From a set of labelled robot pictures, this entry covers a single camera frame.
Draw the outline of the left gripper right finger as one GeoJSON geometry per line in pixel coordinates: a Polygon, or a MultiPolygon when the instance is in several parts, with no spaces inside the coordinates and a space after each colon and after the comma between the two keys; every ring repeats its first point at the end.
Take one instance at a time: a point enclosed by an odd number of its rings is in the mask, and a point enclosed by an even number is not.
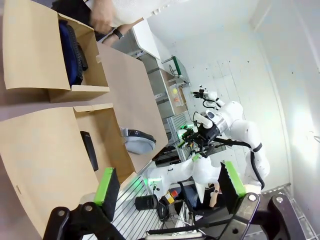
{"type": "Polygon", "coordinates": [[[243,240],[251,225],[260,226],[268,240],[306,238],[287,195],[246,191],[230,161],[221,163],[218,183],[226,208],[231,214],[220,240],[243,240]]]}

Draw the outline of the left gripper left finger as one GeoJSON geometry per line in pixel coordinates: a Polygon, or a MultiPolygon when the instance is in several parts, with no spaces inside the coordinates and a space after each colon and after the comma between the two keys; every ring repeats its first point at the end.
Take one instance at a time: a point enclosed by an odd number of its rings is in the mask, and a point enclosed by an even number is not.
{"type": "Polygon", "coordinates": [[[93,200],[80,203],[73,210],[58,206],[51,211],[43,239],[81,240],[93,234],[98,240],[123,240],[124,236],[112,224],[119,190],[116,169],[106,168],[93,200]]]}

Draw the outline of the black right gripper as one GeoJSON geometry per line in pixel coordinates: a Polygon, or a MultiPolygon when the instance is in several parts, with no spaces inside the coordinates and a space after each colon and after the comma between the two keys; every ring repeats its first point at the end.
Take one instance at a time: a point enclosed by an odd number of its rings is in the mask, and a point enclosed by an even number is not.
{"type": "Polygon", "coordinates": [[[212,122],[210,128],[206,128],[203,123],[199,124],[197,127],[193,124],[183,125],[179,129],[179,139],[189,141],[195,133],[197,133],[197,145],[189,145],[189,158],[193,158],[196,155],[207,158],[212,155],[213,149],[215,148],[212,141],[221,134],[217,125],[214,122],[212,122]]]}

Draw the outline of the person's left hand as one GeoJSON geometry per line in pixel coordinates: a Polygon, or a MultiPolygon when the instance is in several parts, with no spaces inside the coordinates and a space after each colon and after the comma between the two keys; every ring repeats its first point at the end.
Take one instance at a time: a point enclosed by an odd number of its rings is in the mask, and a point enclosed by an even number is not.
{"type": "Polygon", "coordinates": [[[108,47],[111,47],[118,40],[119,40],[119,37],[117,35],[110,34],[101,43],[108,47]]]}

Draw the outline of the person's right hand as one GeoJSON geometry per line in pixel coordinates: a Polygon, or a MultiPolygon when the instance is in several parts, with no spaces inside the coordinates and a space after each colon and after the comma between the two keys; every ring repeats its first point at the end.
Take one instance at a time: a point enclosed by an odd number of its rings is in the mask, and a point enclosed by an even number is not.
{"type": "Polygon", "coordinates": [[[107,34],[112,30],[111,23],[115,14],[112,0],[95,0],[91,9],[91,25],[99,33],[107,34]]]}

